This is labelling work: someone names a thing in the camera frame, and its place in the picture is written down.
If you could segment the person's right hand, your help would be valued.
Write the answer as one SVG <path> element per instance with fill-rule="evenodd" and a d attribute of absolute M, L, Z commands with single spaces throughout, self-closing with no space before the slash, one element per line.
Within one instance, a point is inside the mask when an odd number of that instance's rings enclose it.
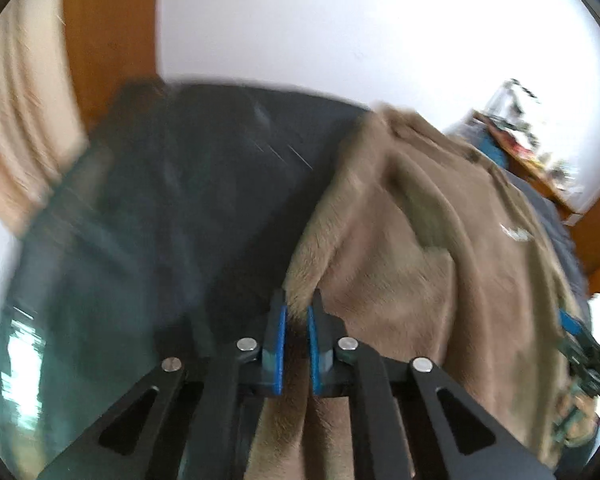
<path fill-rule="evenodd" d="M 558 396 L 552 427 L 553 451 L 562 454 L 565 448 L 580 448 L 595 439 L 600 421 L 597 399 L 598 396 L 587 394 L 578 380 Z"/>

